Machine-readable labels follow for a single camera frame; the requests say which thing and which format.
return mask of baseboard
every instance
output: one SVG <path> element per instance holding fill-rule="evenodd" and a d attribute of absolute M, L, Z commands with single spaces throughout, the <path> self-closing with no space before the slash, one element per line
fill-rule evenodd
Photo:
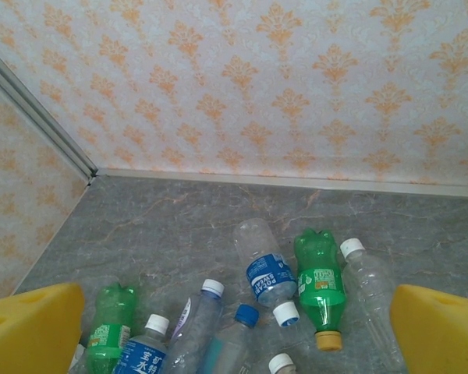
<path fill-rule="evenodd" d="M 280 185 L 287 187 L 304 187 L 308 189 L 334 189 L 342 191 L 394 192 L 429 196 L 468 197 L 468 186 L 464 185 L 421 185 L 391 182 L 336 181 L 313 178 L 262 177 L 256 175 L 217 175 L 106 168 L 99 169 L 97 175 L 133 178 L 175 179 L 195 182 L 236 183 L 248 185 Z"/>

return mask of crushed plastic bottle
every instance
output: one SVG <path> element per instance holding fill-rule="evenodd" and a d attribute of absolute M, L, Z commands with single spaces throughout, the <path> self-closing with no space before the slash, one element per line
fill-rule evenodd
<path fill-rule="evenodd" d="M 279 326 L 297 322 L 300 315 L 290 300 L 296 280 L 267 222 L 261 218 L 241 222 L 234 229 L 234 243 L 257 301 L 273 308 Z"/>
<path fill-rule="evenodd" d="M 280 353 L 270 360 L 268 369 L 271 374 L 296 374 L 296 366 L 286 353 Z"/>
<path fill-rule="evenodd" d="M 248 374 L 250 372 L 251 330 L 257 324 L 258 311 L 252 306 L 241 304 L 234 321 L 234 324 L 214 336 L 197 374 Z"/>
<path fill-rule="evenodd" d="M 113 374 L 154 373 L 161 371 L 166 357 L 165 340 L 169 321 L 151 314 L 144 335 L 133 337 L 126 343 Z"/>
<path fill-rule="evenodd" d="M 391 372 L 405 370 L 404 359 L 390 325 L 390 304 L 395 282 L 389 266 L 376 256 L 367 253 L 359 239 L 345 240 L 341 245 L 347 265 L 343 281 L 349 295 L 354 295 L 362 305 L 367 329 L 381 360 Z"/>
<path fill-rule="evenodd" d="M 207 279 L 198 295 L 191 295 L 170 342 L 165 374 L 196 374 L 222 315 L 224 286 Z"/>
<path fill-rule="evenodd" d="M 117 282 L 99 291 L 86 349 L 90 374 L 111 374 L 118 363 L 130 338 L 136 296 L 132 287 L 123 288 Z"/>
<path fill-rule="evenodd" d="M 295 238 L 294 246 L 300 304 L 317 330 L 317 348 L 338 351 L 342 349 L 339 322 L 346 304 L 336 260 L 338 246 L 330 231 L 317 233 L 311 228 Z"/>

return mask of wallpaper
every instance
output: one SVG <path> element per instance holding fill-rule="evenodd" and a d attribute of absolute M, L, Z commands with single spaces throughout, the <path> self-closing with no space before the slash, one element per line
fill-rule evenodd
<path fill-rule="evenodd" d="M 0 91 L 0 298 L 15 290 L 86 184 Z"/>
<path fill-rule="evenodd" d="M 468 0 L 0 0 L 100 168 L 468 185 Z"/>

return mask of clear plastic bottle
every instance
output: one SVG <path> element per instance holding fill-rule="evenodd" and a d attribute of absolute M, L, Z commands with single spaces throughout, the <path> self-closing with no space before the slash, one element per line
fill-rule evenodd
<path fill-rule="evenodd" d="M 163 341 L 168 324 L 165 317 L 151 314 L 144 335 L 133 337 L 126 343 L 113 374 L 158 374 L 166 356 L 167 349 Z"/>
<path fill-rule="evenodd" d="M 170 341 L 165 374 L 196 374 L 222 315 L 224 286 L 207 279 L 200 294 L 191 295 Z"/>
<path fill-rule="evenodd" d="M 300 315 L 290 301 L 296 280 L 267 222 L 261 218 L 241 222 L 234 229 L 234 243 L 257 301 L 273 308 L 279 326 L 298 321 Z"/>
<path fill-rule="evenodd" d="M 341 245 L 347 265 L 343 281 L 349 295 L 355 295 L 367 318 L 367 329 L 381 360 L 390 372 L 405 369 L 404 359 L 390 325 L 390 304 L 395 282 L 389 266 L 378 257 L 369 255 L 359 239 L 345 240 Z"/>
<path fill-rule="evenodd" d="M 218 332 L 208 347 L 197 374 L 248 374 L 251 364 L 251 329 L 258 321 L 258 311 L 241 304 L 234 324 Z"/>
<path fill-rule="evenodd" d="M 270 360 L 268 369 L 271 374 L 296 374 L 296 366 L 286 353 L 280 353 Z"/>

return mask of white bottle cap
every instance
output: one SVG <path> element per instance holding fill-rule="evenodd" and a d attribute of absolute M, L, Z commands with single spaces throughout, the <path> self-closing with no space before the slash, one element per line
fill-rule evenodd
<path fill-rule="evenodd" d="M 343 253 L 343 257 L 346 257 L 352 253 L 353 251 L 357 251 L 359 249 L 364 249 L 364 246 L 362 245 L 362 243 L 360 242 L 359 239 L 357 238 L 351 238 L 351 239 L 347 239 L 345 240 L 341 245 L 340 245 L 340 249 L 342 250 L 342 253 Z"/>
<path fill-rule="evenodd" d="M 147 320 L 146 329 L 158 331 L 159 333 L 165 335 L 169 324 L 170 321 L 168 321 L 165 317 L 161 317 L 157 314 L 151 314 Z"/>
<path fill-rule="evenodd" d="M 224 293 L 224 285 L 213 279 L 206 279 L 201 289 L 205 291 L 213 292 L 219 297 L 222 297 L 222 294 Z"/>
<path fill-rule="evenodd" d="M 268 363 L 268 369 L 271 371 L 271 374 L 275 374 L 279 369 L 288 365 L 293 365 L 293 360 L 286 353 L 280 353 L 270 360 Z"/>
<path fill-rule="evenodd" d="M 294 302 L 284 302 L 272 312 L 281 327 L 292 325 L 300 319 L 300 314 L 296 310 Z"/>

